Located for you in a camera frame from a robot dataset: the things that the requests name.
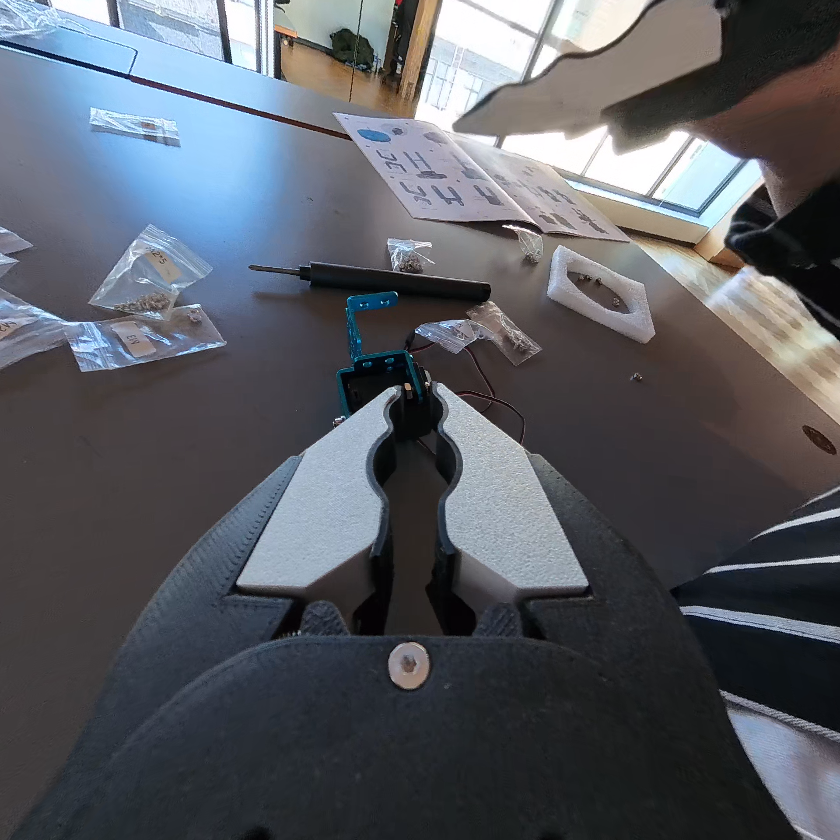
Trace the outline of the wooden pillar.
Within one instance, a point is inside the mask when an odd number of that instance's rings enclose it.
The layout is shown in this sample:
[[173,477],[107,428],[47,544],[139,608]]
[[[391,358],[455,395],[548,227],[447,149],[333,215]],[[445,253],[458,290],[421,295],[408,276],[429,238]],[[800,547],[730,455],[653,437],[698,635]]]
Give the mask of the wooden pillar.
[[441,1],[402,2],[398,49],[402,72],[398,91],[406,102],[414,100],[421,89],[441,5]]

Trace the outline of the printed instruction booklet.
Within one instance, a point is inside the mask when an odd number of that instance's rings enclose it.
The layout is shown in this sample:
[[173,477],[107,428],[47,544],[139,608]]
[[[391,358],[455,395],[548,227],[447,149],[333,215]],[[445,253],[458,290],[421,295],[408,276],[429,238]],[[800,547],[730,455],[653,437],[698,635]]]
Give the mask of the printed instruction booklet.
[[414,218],[525,223],[543,234],[629,240],[546,164],[428,122],[333,116]]

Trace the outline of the person's right forearm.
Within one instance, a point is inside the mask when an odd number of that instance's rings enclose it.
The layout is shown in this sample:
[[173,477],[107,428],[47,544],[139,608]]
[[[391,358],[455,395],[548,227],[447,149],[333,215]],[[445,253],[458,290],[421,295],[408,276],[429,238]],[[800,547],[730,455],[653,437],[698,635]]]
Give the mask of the person's right forearm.
[[778,216],[765,186],[731,218],[726,247],[792,289],[828,332],[839,334],[839,185],[829,182]]

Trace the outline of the blue servo bracket assembly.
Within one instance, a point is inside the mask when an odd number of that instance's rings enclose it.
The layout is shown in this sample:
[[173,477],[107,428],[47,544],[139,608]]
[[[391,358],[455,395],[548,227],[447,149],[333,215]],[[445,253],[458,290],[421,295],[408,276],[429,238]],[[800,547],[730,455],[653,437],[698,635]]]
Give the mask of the blue servo bracket assembly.
[[398,294],[381,291],[348,297],[345,308],[351,366],[337,372],[342,417],[348,419],[390,387],[399,391],[395,434],[415,440],[433,432],[431,378],[407,350],[364,353],[356,322],[360,312],[393,308]]

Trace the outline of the black screwdriver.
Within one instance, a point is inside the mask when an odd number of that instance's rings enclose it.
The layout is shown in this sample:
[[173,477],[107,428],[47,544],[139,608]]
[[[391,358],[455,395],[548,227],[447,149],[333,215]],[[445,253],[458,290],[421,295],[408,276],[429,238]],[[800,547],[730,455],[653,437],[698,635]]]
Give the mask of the black screwdriver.
[[477,280],[428,276],[392,269],[373,269],[312,261],[298,268],[248,266],[250,270],[297,277],[311,288],[342,291],[388,292],[422,298],[486,302],[492,294],[491,285]]

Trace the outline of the crumpled clear plastic bag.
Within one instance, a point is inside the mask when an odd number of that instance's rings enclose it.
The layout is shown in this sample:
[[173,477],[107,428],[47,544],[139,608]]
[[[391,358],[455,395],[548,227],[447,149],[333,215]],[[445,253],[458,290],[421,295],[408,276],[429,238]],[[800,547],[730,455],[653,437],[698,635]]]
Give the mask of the crumpled clear plastic bag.
[[31,1],[1,1],[1,41],[40,38],[60,29],[89,35],[88,27],[57,12],[50,5]]

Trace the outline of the green backpack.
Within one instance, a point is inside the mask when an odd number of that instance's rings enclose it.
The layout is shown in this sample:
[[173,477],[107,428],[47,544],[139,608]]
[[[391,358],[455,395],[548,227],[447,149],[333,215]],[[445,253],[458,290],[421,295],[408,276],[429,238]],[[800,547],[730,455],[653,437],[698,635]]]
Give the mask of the green backpack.
[[357,35],[348,28],[339,28],[331,33],[330,55],[344,65],[350,65],[362,71],[375,68],[375,52],[371,42],[362,35]]

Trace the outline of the white foam frame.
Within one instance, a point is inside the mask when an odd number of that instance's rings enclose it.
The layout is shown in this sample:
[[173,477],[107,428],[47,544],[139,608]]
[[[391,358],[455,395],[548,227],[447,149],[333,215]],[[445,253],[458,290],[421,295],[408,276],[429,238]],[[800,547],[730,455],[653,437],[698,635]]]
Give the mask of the white foam frame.
[[[573,276],[599,280],[602,288],[619,298],[625,311],[593,299]],[[655,336],[655,326],[644,284],[616,273],[592,259],[558,245],[549,268],[549,299],[601,324],[637,343],[648,343]]]

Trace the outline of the person in striped shirt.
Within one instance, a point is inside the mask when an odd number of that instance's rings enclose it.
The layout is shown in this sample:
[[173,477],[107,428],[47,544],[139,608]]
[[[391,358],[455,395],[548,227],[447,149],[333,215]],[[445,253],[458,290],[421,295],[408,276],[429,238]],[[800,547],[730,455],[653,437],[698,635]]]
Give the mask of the person in striped shirt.
[[839,489],[672,591],[802,838],[839,838]]

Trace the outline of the dark brown desk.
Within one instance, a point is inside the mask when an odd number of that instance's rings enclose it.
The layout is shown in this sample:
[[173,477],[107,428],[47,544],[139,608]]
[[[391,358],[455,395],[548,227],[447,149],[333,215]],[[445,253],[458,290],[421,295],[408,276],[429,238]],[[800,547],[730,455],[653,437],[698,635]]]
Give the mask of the dark brown desk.
[[[409,216],[350,140],[2,49],[2,225],[33,244],[2,287],[71,321],[147,224],[213,267],[189,287],[227,344],[106,372],[67,346],[2,371],[2,838],[67,760],[114,654],[206,530],[339,414],[344,300],[251,264],[387,264],[487,281],[542,351],[476,356],[545,457],[668,586],[838,484],[838,423],[634,242],[548,238],[645,284],[639,344],[546,297],[499,225]],[[179,148],[91,130],[174,120]],[[638,372],[641,383],[630,382]]]

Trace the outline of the person's right hand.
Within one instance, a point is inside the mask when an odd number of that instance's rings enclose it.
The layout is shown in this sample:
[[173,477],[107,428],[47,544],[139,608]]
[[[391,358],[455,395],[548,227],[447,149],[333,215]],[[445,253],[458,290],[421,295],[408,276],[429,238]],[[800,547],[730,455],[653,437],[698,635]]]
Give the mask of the person's right hand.
[[774,78],[732,108],[678,125],[761,169],[778,217],[839,173],[839,48]]

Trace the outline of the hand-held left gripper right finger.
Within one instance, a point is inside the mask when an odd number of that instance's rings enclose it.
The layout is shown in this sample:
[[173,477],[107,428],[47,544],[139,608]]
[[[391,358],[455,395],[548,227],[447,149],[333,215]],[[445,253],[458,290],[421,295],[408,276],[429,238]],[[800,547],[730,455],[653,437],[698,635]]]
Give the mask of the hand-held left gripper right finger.
[[473,633],[487,608],[586,595],[529,453],[446,386],[432,386],[436,468],[447,483],[427,596],[445,635]]

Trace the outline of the large window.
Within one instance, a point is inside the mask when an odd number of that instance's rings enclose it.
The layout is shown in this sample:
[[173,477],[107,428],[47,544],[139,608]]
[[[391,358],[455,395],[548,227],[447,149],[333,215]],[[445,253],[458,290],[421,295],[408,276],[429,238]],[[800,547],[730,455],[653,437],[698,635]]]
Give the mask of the large window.
[[[567,51],[604,46],[644,8],[633,1],[444,1],[440,4],[416,117],[450,129],[502,85],[536,77]],[[758,174],[684,131],[619,155],[603,127],[480,138],[551,165],[564,176],[669,211],[701,216],[732,182]]]
[[258,2],[50,1],[48,5],[237,67],[259,68]]

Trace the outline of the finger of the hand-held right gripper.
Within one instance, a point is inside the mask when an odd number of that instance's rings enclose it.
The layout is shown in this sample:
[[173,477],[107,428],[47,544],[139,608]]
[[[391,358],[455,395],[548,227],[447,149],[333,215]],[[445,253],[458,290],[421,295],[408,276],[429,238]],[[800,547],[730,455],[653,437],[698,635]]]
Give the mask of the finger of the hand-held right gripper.
[[578,136],[619,102],[717,63],[721,15],[713,2],[650,2],[614,41],[565,52],[537,76],[493,90],[459,117],[456,133]]

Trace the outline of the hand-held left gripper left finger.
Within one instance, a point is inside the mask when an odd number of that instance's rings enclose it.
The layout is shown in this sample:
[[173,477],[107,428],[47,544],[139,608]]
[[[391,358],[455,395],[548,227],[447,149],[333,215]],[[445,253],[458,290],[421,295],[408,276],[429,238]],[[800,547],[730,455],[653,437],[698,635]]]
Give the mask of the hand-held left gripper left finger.
[[386,388],[300,457],[237,579],[248,595],[336,606],[357,634],[383,635],[394,579],[389,500],[396,467]]

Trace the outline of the adjoining dark desk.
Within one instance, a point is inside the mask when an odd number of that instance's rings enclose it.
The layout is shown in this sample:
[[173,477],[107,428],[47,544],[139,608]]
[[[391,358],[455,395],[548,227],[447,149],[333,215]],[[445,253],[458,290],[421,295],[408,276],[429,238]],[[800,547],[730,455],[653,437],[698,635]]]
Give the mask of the adjoining dark desk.
[[335,111],[343,110],[339,100],[120,28],[59,13],[85,25],[91,34],[138,50],[130,76],[122,78],[292,127],[350,140],[333,116]]

